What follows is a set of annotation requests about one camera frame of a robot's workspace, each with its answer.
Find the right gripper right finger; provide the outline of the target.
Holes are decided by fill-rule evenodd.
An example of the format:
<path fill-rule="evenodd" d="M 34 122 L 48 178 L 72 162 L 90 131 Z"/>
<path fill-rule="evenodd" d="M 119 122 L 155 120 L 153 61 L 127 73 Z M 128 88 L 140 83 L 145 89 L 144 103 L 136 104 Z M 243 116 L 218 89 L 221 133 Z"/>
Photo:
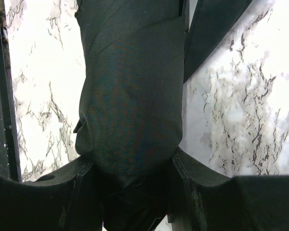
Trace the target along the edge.
<path fill-rule="evenodd" d="M 171 162 L 175 231 L 289 231 L 289 176 L 226 177 L 182 149 Z"/>

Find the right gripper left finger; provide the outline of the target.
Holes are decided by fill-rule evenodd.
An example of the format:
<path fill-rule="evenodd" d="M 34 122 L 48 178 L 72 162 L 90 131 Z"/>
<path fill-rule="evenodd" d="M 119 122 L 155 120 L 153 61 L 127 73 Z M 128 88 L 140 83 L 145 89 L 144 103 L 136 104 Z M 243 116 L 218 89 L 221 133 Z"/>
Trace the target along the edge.
<path fill-rule="evenodd" d="M 0 231 L 92 231 L 92 166 L 79 157 L 36 181 L 0 176 Z"/>

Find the black folding umbrella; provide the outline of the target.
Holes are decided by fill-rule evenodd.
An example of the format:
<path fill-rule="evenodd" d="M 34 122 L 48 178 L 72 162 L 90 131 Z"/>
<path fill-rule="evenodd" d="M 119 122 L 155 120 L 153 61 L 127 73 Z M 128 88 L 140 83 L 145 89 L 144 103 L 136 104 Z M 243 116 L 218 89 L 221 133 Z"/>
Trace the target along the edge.
<path fill-rule="evenodd" d="M 109 231 L 152 231 L 166 215 L 166 167 L 183 135 L 183 84 L 250 5 L 79 0 L 86 78 L 75 148 L 94 162 Z"/>

